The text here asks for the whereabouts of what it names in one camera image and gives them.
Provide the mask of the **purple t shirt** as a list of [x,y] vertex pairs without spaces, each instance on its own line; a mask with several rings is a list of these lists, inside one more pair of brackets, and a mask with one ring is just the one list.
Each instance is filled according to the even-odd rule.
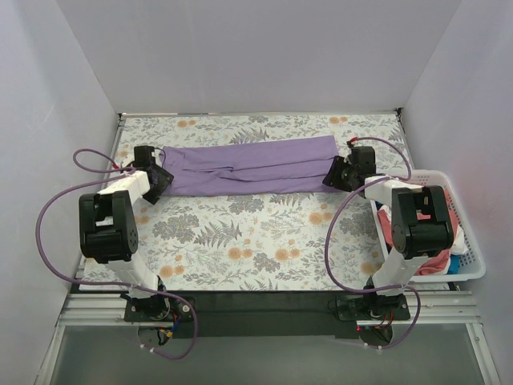
[[167,197],[323,193],[338,148],[333,136],[164,149],[174,179]]

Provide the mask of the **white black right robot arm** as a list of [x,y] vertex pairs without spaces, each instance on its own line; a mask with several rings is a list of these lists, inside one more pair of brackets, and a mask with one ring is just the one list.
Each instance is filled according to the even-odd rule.
[[343,201],[363,197],[390,209],[392,246],[378,271],[360,289],[332,281],[345,291],[335,302],[342,320],[408,319],[405,291],[410,280],[430,259],[454,244],[454,229],[443,187],[410,183],[412,169],[405,176],[377,171],[375,151],[370,146],[349,144],[349,155],[335,156],[324,185],[347,192]]

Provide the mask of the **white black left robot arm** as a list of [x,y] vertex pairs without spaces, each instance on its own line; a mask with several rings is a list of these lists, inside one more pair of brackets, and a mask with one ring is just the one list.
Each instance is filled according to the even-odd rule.
[[134,148],[134,160],[129,164],[134,172],[125,172],[123,179],[79,198],[80,248],[86,258],[105,265],[119,283],[127,284],[123,295],[129,308],[160,321],[171,309],[161,278],[151,272],[138,255],[139,234],[133,205],[143,199],[155,205],[174,176],[157,163],[153,146]]

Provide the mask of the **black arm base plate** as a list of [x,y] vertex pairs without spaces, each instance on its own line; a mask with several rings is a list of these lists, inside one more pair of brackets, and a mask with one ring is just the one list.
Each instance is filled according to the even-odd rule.
[[182,291],[181,299],[160,296],[126,301],[124,321],[169,324],[174,338],[333,336],[355,339],[357,322],[407,321],[400,294],[345,291]]

